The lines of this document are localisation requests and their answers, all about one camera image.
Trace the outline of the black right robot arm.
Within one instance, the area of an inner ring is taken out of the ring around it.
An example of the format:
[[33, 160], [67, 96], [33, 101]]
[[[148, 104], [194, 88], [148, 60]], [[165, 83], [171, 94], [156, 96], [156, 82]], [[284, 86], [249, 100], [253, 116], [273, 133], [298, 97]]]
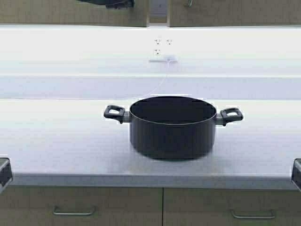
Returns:
[[135, 6], [134, 0], [79, 0], [94, 5], [105, 6], [111, 9], [133, 8]]

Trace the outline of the robot base corner left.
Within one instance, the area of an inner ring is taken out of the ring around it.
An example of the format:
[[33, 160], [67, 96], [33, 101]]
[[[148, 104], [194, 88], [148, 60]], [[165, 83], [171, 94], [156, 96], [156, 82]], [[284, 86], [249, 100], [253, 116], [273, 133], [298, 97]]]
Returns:
[[13, 173], [9, 158], [0, 159], [0, 193], [2, 193], [13, 180]]

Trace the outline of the robot base corner right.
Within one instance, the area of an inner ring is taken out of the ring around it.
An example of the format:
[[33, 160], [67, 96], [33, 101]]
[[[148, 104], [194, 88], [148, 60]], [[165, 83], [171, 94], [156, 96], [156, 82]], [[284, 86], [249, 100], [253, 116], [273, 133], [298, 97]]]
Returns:
[[292, 174], [291, 174], [291, 182], [301, 190], [301, 159], [297, 158], [293, 162]]

